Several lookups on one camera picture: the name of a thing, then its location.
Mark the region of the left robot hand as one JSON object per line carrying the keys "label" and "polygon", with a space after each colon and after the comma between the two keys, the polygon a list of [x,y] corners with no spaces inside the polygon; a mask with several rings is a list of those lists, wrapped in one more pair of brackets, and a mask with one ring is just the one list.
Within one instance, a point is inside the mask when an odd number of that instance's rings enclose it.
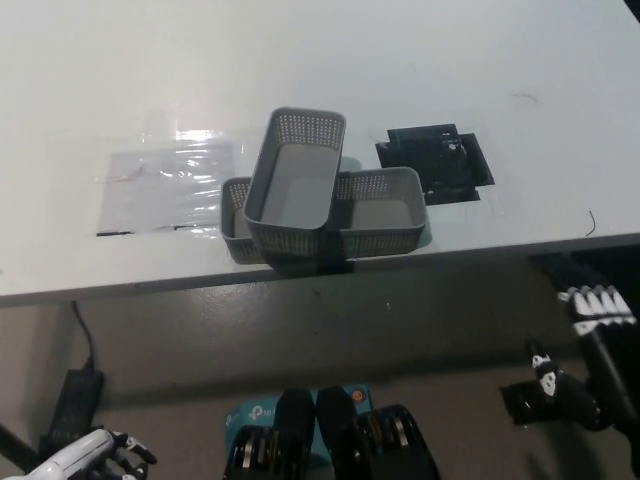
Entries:
{"label": "left robot hand", "polygon": [[26,479],[146,479],[157,457],[134,436],[96,429],[50,456]]}

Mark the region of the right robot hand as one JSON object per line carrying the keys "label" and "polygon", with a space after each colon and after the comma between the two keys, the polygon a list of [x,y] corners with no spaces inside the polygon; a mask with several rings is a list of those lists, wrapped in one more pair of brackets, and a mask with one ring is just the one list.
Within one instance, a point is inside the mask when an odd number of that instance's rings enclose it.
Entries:
{"label": "right robot hand", "polygon": [[553,360],[537,340],[526,342],[544,403],[559,419],[587,430],[615,427],[639,435],[639,322],[614,287],[571,287],[566,304],[589,379],[581,382]]}

